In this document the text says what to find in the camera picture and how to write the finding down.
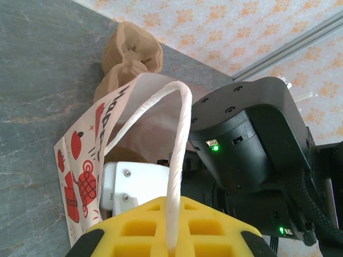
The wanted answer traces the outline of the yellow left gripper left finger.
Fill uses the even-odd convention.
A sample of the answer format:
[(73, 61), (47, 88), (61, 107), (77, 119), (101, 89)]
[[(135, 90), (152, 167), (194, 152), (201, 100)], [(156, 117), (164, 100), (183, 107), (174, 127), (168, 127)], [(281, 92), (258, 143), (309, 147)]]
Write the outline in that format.
[(67, 256), (169, 256), (166, 197), (158, 197), (89, 228)]

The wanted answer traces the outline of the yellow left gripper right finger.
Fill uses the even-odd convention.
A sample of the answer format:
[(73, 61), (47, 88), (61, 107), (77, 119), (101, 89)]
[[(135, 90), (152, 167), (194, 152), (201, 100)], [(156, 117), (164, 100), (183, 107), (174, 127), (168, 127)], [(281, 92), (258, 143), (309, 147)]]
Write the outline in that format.
[(181, 198), (177, 256), (276, 256), (252, 225)]

